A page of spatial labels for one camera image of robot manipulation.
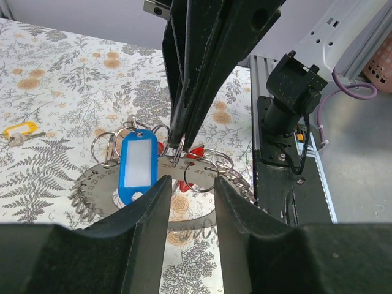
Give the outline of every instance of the blue key tag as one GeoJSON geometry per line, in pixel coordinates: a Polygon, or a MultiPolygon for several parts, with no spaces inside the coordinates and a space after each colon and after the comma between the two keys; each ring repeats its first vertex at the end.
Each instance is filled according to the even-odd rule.
{"type": "Polygon", "coordinates": [[[153,132],[137,129],[122,141],[118,194],[121,201],[132,203],[135,193],[144,194],[157,181],[158,140],[153,132]]]}

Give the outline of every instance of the screw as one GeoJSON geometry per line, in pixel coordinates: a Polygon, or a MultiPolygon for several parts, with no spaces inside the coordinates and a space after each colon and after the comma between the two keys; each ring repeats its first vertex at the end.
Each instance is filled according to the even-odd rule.
{"type": "Polygon", "coordinates": [[[156,15],[162,15],[163,11],[162,11],[162,9],[160,9],[159,7],[155,7],[155,8],[154,8],[154,13],[155,13],[156,15]]]}
{"type": "Polygon", "coordinates": [[[280,155],[279,155],[279,160],[280,160],[280,161],[285,161],[285,160],[286,160],[286,154],[280,153],[280,155]]]}

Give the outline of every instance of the floral tablecloth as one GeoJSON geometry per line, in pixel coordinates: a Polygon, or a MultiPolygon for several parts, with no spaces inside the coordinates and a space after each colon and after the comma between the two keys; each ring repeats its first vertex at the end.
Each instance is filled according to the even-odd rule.
{"type": "MultiPolygon", "coordinates": [[[[2,129],[34,121],[47,133],[19,147],[1,139],[1,222],[90,225],[67,196],[73,181],[95,165],[94,137],[118,129],[130,114],[148,126],[170,122],[161,51],[3,19],[0,93],[2,129]]],[[[195,144],[231,156],[252,183],[250,104],[249,69],[236,67],[195,144]]],[[[157,137],[163,141],[164,130],[157,137]]],[[[177,191],[170,219],[192,219],[212,209],[212,195],[177,191]]],[[[222,293],[222,284],[215,233],[207,239],[168,234],[161,293],[222,293]]]]}

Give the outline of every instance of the metal ring holder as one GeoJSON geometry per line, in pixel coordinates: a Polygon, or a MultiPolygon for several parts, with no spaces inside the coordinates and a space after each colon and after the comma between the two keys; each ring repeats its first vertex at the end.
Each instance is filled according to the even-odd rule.
{"type": "Polygon", "coordinates": [[[221,161],[216,161],[216,165],[218,167],[222,167],[222,168],[226,168],[226,170],[219,170],[219,173],[221,173],[222,175],[226,174],[226,173],[230,173],[232,170],[234,170],[234,162],[233,159],[230,158],[230,156],[228,156],[227,154],[220,152],[218,150],[213,150],[213,149],[205,149],[203,152],[203,156],[220,156],[223,157],[227,162],[229,162],[230,167],[227,167],[223,162],[221,161]]]}
{"type": "Polygon", "coordinates": [[[151,131],[155,134],[159,129],[161,128],[165,128],[167,131],[167,142],[166,142],[166,146],[164,148],[164,150],[162,151],[161,155],[159,157],[165,156],[167,151],[169,150],[169,142],[170,139],[172,138],[172,131],[170,130],[170,128],[168,126],[166,126],[165,124],[158,124],[157,126],[153,127],[151,129],[151,131]]]}
{"type": "MultiPolygon", "coordinates": [[[[133,126],[127,126],[126,124],[133,124],[134,122],[133,121],[124,121],[123,123],[122,123],[122,126],[123,127],[133,127],[133,126]]],[[[146,126],[145,124],[143,124],[142,122],[140,122],[140,121],[136,121],[136,126],[142,126],[142,127],[144,127],[146,130],[150,130],[150,128],[148,127],[148,126],[146,126]]]]}
{"type": "Polygon", "coordinates": [[[238,171],[236,171],[236,170],[231,170],[231,171],[228,173],[228,175],[226,175],[226,177],[227,177],[228,179],[232,179],[232,180],[234,180],[234,181],[243,178],[242,174],[240,174],[240,173],[239,173],[238,171]]]}
{"type": "MultiPolygon", "coordinates": [[[[220,174],[220,173],[219,173],[219,169],[218,169],[218,166],[215,164],[215,162],[213,162],[212,160],[209,160],[209,159],[207,159],[207,158],[204,158],[204,157],[202,157],[202,156],[198,156],[198,155],[196,155],[196,154],[194,154],[194,156],[199,157],[198,159],[196,159],[196,160],[198,160],[198,161],[207,162],[207,163],[213,165],[213,166],[216,168],[216,171],[215,171],[215,172],[217,173],[216,176],[219,176],[219,174],[220,174]]],[[[186,171],[188,170],[188,168],[189,168],[191,165],[192,165],[192,163],[189,162],[189,163],[187,164],[187,166],[185,167],[185,170],[184,170],[184,182],[185,182],[185,184],[188,186],[188,188],[189,188],[190,190],[194,191],[194,192],[197,192],[197,193],[206,193],[206,192],[209,192],[209,191],[213,190],[214,187],[215,187],[214,184],[213,184],[210,188],[205,189],[205,190],[196,190],[196,189],[194,189],[193,187],[190,186],[188,180],[186,179],[186,171]]]]}
{"type": "Polygon", "coordinates": [[[113,150],[115,151],[115,153],[116,153],[116,155],[118,156],[118,158],[121,158],[121,156],[120,156],[120,154],[119,154],[119,152],[117,151],[117,148],[116,148],[116,146],[117,146],[117,138],[118,138],[118,136],[120,135],[120,133],[121,133],[122,131],[124,131],[124,130],[131,130],[131,132],[134,132],[134,133],[137,134],[139,137],[143,136],[143,133],[137,131],[137,130],[138,130],[137,127],[123,127],[123,128],[121,128],[120,130],[118,130],[117,133],[115,133],[115,140],[114,140],[114,142],[113,142],[113,145],[114,145],[113,150]]]}
{"type": "Polygon", "coordinates": [[[94,139],[94,141],[92,141],[92,143],[91,143],[91,149],[90,149],[92,158],[93,158],[98,164],[101,164],[103,167],[107,167],[107,168],[109,168],[109,167],[115,167],[116,165],[119,164],[118,162],[115,163],[115,164],[113,164],[113,165],[108,164],[108,161],[112,160],[112,159],[107,160],[108,150],[106,151],[106,160],[107,160],[107,161],[106,161],[105,163],[102,163],[101,161],[99,161],[99,160],[97,159],[96,155],[94,154],[94,147],[95,147],[97,141],[99,140],[100,137],[103,137],[104,135],[111,135],[111,136],[110,136],[110,139],[109,139],[109,142],[110,142],[111,139],[113,138],[113,136],[116,135],[116,132],[104,132],[104,133],[102,133],[102,134],[99,134],[99,135],[94,139]]]}
{"type": "Polygon", "coordinates": [[[111,149],[110,157],[108,158],[108,156],[109,156],[110,145],[113,144],[113,137],[114,137],[114,135],[111,135],[111,136],[110,136],[109,141],[108,141],[108,145],[107,145],[107,147],[106,147],[106,156],[105,156],[106,161],[105,161],[105,164],[108,164],[110,160],[113,160],[113,159],[114,159],[114,154],[115,154],[115,153],[114,153],[114,151],[113,151],[113,148],[111,149]]]}
{"type": "Polygon", "coordinates": [[[172,162],[173,167],[176,167],[179,162],[179,159],[181,157],[181,153],[183,152],[183,149],[184,149],[184,143],[185,143],[185,134],[181,138],[181,141],[179,142],[178,148],[174,154],[174,158],[173,158],[173,162],[172,162]]]}

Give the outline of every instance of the yellow key tag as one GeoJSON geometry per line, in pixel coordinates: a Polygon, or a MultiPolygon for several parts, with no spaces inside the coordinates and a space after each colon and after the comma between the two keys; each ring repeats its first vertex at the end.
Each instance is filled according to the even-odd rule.
{"type": "Polygon", "coordinates": [[[26,135],[33,133],[35,130],[37,130],[37,124],[32,121],[26,121],[6,128],[2,134],[4,138],[9,138],[15,133],[22,133],[23,135],[26,135]]]}

